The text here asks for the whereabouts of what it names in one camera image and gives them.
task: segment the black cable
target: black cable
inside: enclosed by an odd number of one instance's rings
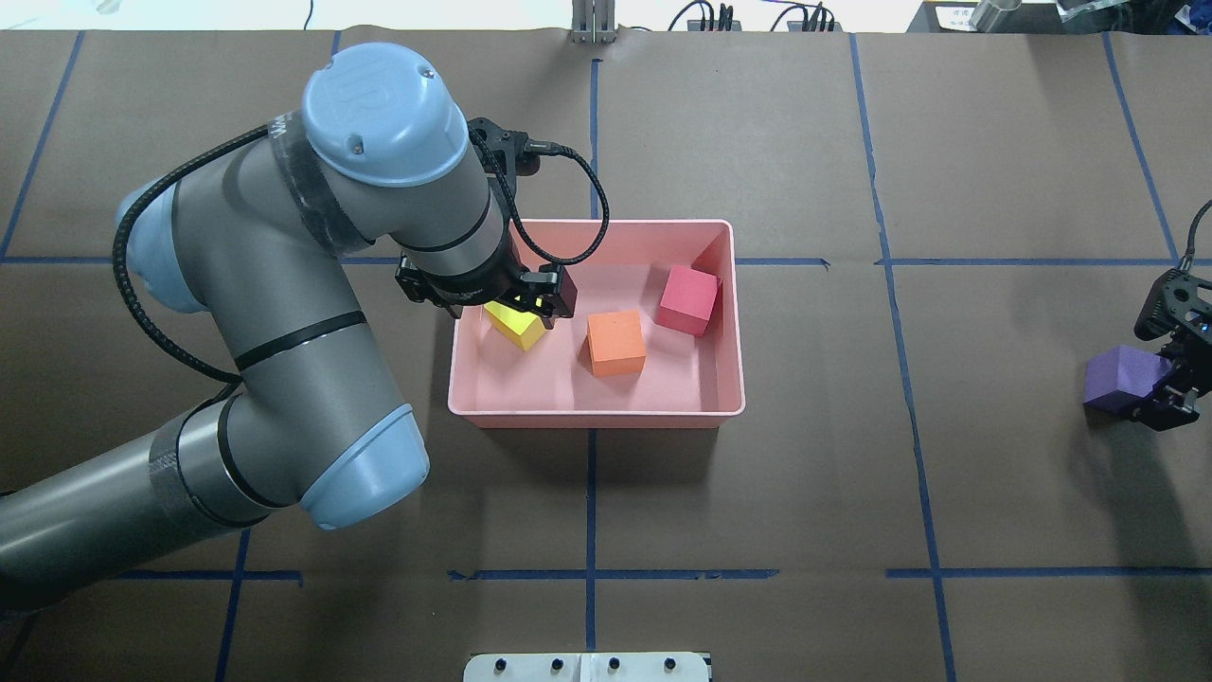
[[[707,12],[710,18],[704,19],[707,23],[703,24],[703,30],[710,30],[710,27],[715,25],[715,7],[713,7],[711,4],[708,2],[707,0],[691,0],[690,4],[687,4],[685,7],[682,7],[680,12],[678,12],[678,15],[674,17],[674,21],[669,22],[669,28],[667,28],[665,30],[667,31],[673,30],[674,27],[678,25],[678,19],[680,19],[681,16],[688,12],[690,8],[693,7],[694,5],[698,5],[701,10],[703,6],[707,6]]]
[[[836,21],[837,21],[837,17],[834,16],[833,10],[830,10],[829,7],[825,7],[824,5],[812,5],[812,4],[806,4],[806,2],[791,2],[791,1],[788,1],[788,0],[766,0],[766,1],[767,2],[773,2],[776,5],[789,5],[789,7],[787,7],[785,10],[783,10],[783,12],[781,15],[778,15],[778,18],[774,19],[774,23],[771,24],[770,33],[773,33],[774,29],[778,28],[778,22],[783,21],[783,17],[785,17],[787,13],[790,12],[790,11],[793,11],[793,10],[801,10],[804,12],[804,21],[800,23],[800,30],[801,31],[802,30],[807,30],[806,27],[808,24],[808,10],[819,10],[821,11],[819,18],[821,18],[821,23],[822,24],[824,24],[824,23],[836,23]]]
[[[160,327],[152,321],[152,317],[148,316],[147,310],[144,310],[143,305],[139,303],[138,294],[135,292],[135,285],[131,283],[131,273],[126,267],[126,243],[131,239],[131,230],[135,228],[135,220],[138,219],[139,214],[142,214],[143,211],[152,205],[152,201],[154,201],[156,196],[164,194],[166,189],[179,182],[181,178],[205,166],[215,159],[229,154],[245,144],[251,144],[257,139],[261,139],[268,133],[268,131],[269,127],[267,125],[257,126],[239,137],[228,139],[223,144],[219,144],[204,154],[194,156],[173,168],[168,174],[155,180],[152,187],[149,187],[143,194],[139,195],[138,199],[135,200],[133,204],[131,204],[131,207],[126,210],[125,214],[122,214],[122,219],[118,222],[118,230],[114,233],[114,248],[110,253],[114,269],[114,281],[118,283],[118,292],[122,296],[122,302],[126,303],[126,309],[130,310],[131,316],[133,316],[135,321],[138,322],[143,333],[147,333],[148,338],[150,338],[161,351],[168,354],[177,362],[184,365],[194,372],[205,374],[216,382],[222,382],[229,385],[239,385],[242,379],[239,374],[223,372],[222,369],[212,367],[194,357],[188,351],[175,344],[172,338],[168,338],[168,334],[161,331]]]
[[[804,11],[804,21],[800,22],[800,25],[802,27],[802,25],[807,24],[808,23],[808,6],[807,5],[791,5],[790,7],[783,10],[783,12],[781,15],[778,15],[778,18],[776,18],[774,23],[771,24],[771,27],[770,27],[770,33],[774,33],[774,30],[778,28],[778,22],[783,21],[783,17],[785,17],[789,12],[793,12],[795,10],[802,10]]]
[[[235,394],[235,390],[239,389],[239,388],[240,388],[240,383],[239,382],[233,382],[231,384],[228,384],[218,394],[216,394],[213,399],[211,399],[210,401],[207,401],[206,405],[207,406],[217,406],[217,405],[222,403],[223,401],[227,401],[228,399],[231,397],[231,394]]]
[[[1187,251],[1183,253],[1183,259],[1178,263],[1178,269],[1188,271],[1191,269],[1191,263],[1195,262],[1195,230],[1200,227],[1200,220],[1204,219],[1204,213],[1212,208],[1212,199],[1208,199],[1206,204],[1200,206],[1196,211],[1195,217],[1191,218],[1191,228],[1187,231]]]
[[[526,246],[528,246],[531,251],[534,251],[534,253],[544,260],[559,265],[574,265],[594,254],[594,251],[596,251],[598,246],[601,245],[602,239],[606,237],[606,229],[610,227],[610,204],[606,201],[606,190],[602,189],[601,183],[598,180],[598,173],[595,173],[594,168],[590,167],[583,157],[581,157],[581,154],[578,154],[576,149],[551,143],[543,143],[548,145],[547,149],[532,148],[534,153],[544,156],[565,156],[577,161],[581,170],[585,171],[585,176],[589,177],[589,182],[593,183],[594,190],[598,191],[598,201],[602,207],[602,225],[598,229],[598,235],[594,236],[589,247],[571,258],[561,258],[544,251],[538,243],[534,242],[534,239],[531,237],[530,233],[526,231],[526,225],[522,224],[522,218],[518,214],[518,204],[514,200],[514,190],[510,189],[509,183],[505,182],[505,172],[501,168],[501,162],[497,161],[497,155],[488,149],[488,145],[484,142],[484,137],[481,137],[475,128],[469,126],[468,131],[471,136],[471,143],[480,150],[480,155],[488,160],[488,165],[492,166],[492,174],[496,176],[497,184],[501,185],[501,193],[505,197],[505,208],[509,211],[509,218],[514,220],[514,227],[518,228],[519,236],[522,237],[522,241],[526,242]]]
[[[819,29],[824,28],[825,18],[825,6],[817,5],[816,10],[812,10],[812,18],[808,19],[808,25],[801,25],[801,31],[819,33]]]

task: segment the blue tape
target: blue tape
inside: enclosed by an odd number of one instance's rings
[[[244,583],[244,564],[248,558],[248,529],[240,532],[240,549],[235,555],[235,571],[231,572],[231,592],[228,596],[228,615],[223,623],[223,640],[219,643],[219,660],[215,667],[215,682],[227,678],[227,663],[231,655],[231,635],[235,632],[235,613],[240,606],[240,585]]]
[[[127,571],[114,580],[234,580],[231,571]],[[247,571],[244,580],[265,583],[296,583],[303,586],[303,574],[297,571]]]
[[[25,617],[24,621],[22,621],[21,630],[17,632],[17,637],[13,640],[12,647],[8,648],[8,655],[5,657],[4,664],[0,665],[0,680],[8,680],[13,669],[17,667],[17,661],[21,660],[21,653],[25,651],[29,636],[34,634],[34,626],[38,625],[39,615],[39,612],[32,613]]]
[[[110,259],[102,256],[6,256],[0,264],[6,265],[108,265]]]
[[[589,430],[585,471],[585,651],[598,651],[598,430]]]
[[[343,265],[398,265],[400,264],[400,258],[385,257],[385,256],[351,256],[347,258],[341,258],[341,264]]]
[[[511,581],[511,580],[585,580],[588,571],[579,569],[518,569],[518,571],[476,571],[467,575],[457,571],[447,571],[451,583],[474,581]],[[777,568],[595,568],[594,581],[598,580],[770,580],[778,575]]]
[[[1127,567],[1127,566],[1071,566],[1071,567],[1008,567],[1008,568],[944,568],[948,580],[971,578],[1202,578],[1212,577],[1207,567]],[[885,572],[890,580],[924,580],[932,577],[925,568],[893,568]]]
[[[877,265],[1113,265],[1171,267],[1166,258],[890,258],[875,260]]]
[[[447,571],[446,575],[450,577],[451,583],[471,583],[475,580],[584,580],[585,572],[577,569],[568,571],[476,571],[471,575],[462,574],[457,571]]]
[[[602,61],[595,58],[589,63],[589,167],[598,172],[598,65]],[[600,206],[598,205],[598,189],[589,183],[589,217],[600,219]]]
[[[770,580],[778,575],[774,568],[744,569],[599,569],[599,580]]]
[[[736,258],[738,265],[822,265],[829,268],[824,258]]]
[[[1166,219],[1166,211],[1161,208],[1161,199],[1157,196],[1157,187],[1153,182],[1153,173],[1149,172],[1149,161],[1144,157],[1144,148],[1140,147],[1140,137],[1136,132],[1136,122],[1132,121],[1132,110],[1128,108],[1128,98],[1124,94],[1124,82],[1120,80],[1120,69],[1115,65],[1115,51],[1111,50],[1111,34],[1103,34],[1103,51],[1107,53],[1107,65],[1111,69],[1111,81],[1115,84],[1115,94],[1120,98],[1120,109],[1124,110],[1124,122],[1128,125],[1128,136],[1132,138],[1132,148],[1136,149],[1137,161],[1140,162],[1140,172],[1144,173],[1145,187],[1149,188],[1149,197],[1153,199],[1153,210],[1157,212],[1157,222],[1161,223],[1161,234],[1166,237],[1166,248],[1170,250],[1172,263],[1178,262],[1178,248],[1174,247],[1174,236],[1170,233],[1170,222]]]
[[[863,126],[863,145],[867,150],[867,172],[871,183],[871,204],[875,208],[875,222],[880,225],[880,251],[884,260],[892,258],[888,243],[887,225],[884,219],[884,207],[875,187],[875,153],[871,144],[871,124],[867,111],[867,94],[863,90],[863,69],[858,56],[858,38],[850,34],[850,55],[854,67],[854,90],[858,96],[858,114]],[[951,627],[947,618],[947,598],[943,594],[943,577],[939,573],[938,543],[934,538],[934,515],[930,505],[930,486],[926,481],[926,462],[921,453],[921,435],[917,431],[917,409],[914,407],[913,382],[909,379],[909,359],[905,354],[904,331],[901,325],[901,306],[897,304],[896,277],[892,265],[884,265],[884,277],[888,288],[888,306],[892,311],[892,332],[896,337],[897,360],[901,365],[901,389],[904,392],[905,407],[909,411],[909,426],[913,430],[913,454],[917,465],[917,495],[921,502],[922,527],[926,533],[926,551],[930,556],[931,583],[934,588],[934,611],[938,615],[938,637],[943,647],[943,666],[948,682],[955,682],[955,657],[951,651]]]
[[[8,228],[5,229],[4,240],[0,241],[0,258],[8,253],[8,245],[12,235],[17,230],[17,220],[21,219],[21,210],[25,206],[25,196],[29,195],[29,185],[34,182],[34,173],[38,172],[38,161],[42,157],[46,148],[46,139],[51,136],[51,125],[55,124],[55,115],[59,113],[59,104],[63,103],[63,92],[68,88],[68,80],[72,79],[72,69],[75,68],[76,58],[80,57],[80,45],[84,44],[84,31],[76,31],[75,44],[72,46],[72,55],[63,68],[63,76],[59,79],[59,88],[55,91],[55,99],[51,109],[46,113],[46,122],[42,124],[42,132],[38,136],[38,144],[34,145],[34,154],[29,159],[29,167],[25,168],[25,178],[21,182],[17,191],[17,201],[12,206],[12,214],[8,216]]]

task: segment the red block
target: red block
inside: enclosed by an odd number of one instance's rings
[[[661,296],[657,323],[692,336],[703,336],[711,321],[720,277],[714,274],[674,265],[669,270],[665,292]]]

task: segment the plastic container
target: plastic container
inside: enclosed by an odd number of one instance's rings
[[[581,252],[599,220],[526,222],[555,254]],[[519,245],[522,262],[542,260]],[[673,264],[721,280],[707,333],[653,319]],[[732,225],[725,220],[611,220],[585,262],[570,268],[577,314],[560,319],[528,353],[473,306],[454,323],[448,407],[481,429],[714,429],[745,407]],[[647,346],[639,374],[596,378],[585,344],[591,313],[638,309]]]

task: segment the light blue joint cap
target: light blue joint cap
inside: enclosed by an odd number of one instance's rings
[[[118,205],[118,214],[114,216],[115,225],[122,220],[135,200],[153,184],[154,180],[122,199]],[[198,313],[205,310],[206,305],[194,297],[185,283],[181,260],[177,259],[177,247],[172,241],[172,201],[176,195],[177,185],[173,184],[139,213],[126,242],[126,263],[135,274],[143,277],[148,292],[156,300],[178,313]]]
[[[390,42],[337,52],[303,91],[311,148],[342,174],[378,187],[413,187],[450,172],[469,144],[467,120],[442,76]]]
[[[299,505],[325,531],[353,526],[402,500],[429,476],[412,406],[391,411],[332,463]]]

